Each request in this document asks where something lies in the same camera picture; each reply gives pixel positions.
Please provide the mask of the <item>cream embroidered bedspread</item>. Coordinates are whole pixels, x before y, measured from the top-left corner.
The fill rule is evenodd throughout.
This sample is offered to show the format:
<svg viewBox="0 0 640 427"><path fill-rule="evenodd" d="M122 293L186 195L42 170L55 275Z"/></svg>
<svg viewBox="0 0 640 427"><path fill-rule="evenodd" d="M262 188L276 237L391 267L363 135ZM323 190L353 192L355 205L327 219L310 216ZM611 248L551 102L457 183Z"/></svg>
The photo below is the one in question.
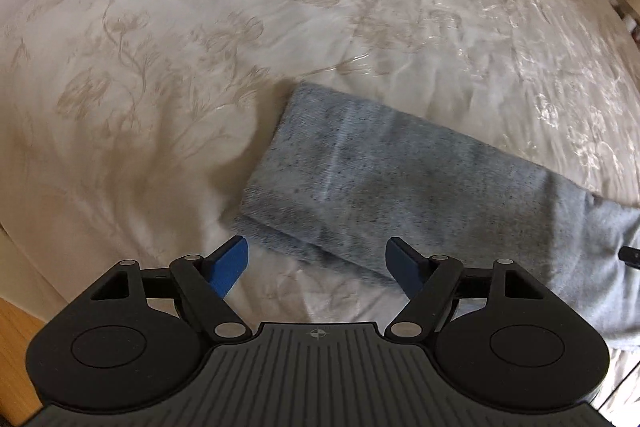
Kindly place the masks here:
<svg viewBox="0 0 640 427"><path fill-rule="evenodd" d="M229 236L301 81L639 202L639 53L608 0L22 0L1 25L1 296Z"/></svg>

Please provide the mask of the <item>grey-blue knit pants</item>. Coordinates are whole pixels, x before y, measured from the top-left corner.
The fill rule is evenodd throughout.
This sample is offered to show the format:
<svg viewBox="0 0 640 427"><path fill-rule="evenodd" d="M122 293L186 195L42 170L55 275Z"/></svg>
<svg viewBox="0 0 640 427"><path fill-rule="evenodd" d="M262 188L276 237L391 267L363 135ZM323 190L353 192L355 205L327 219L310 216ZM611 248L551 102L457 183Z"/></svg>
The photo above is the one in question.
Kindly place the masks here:
<svg viewBox="0 0 640 427"><path fill-rule="evenodd" d="M314 83L298 86L235 228L277 253L386 284L398 237L472 268L510 258L611 345L639 343L639 211L470 136Z"/></svg>

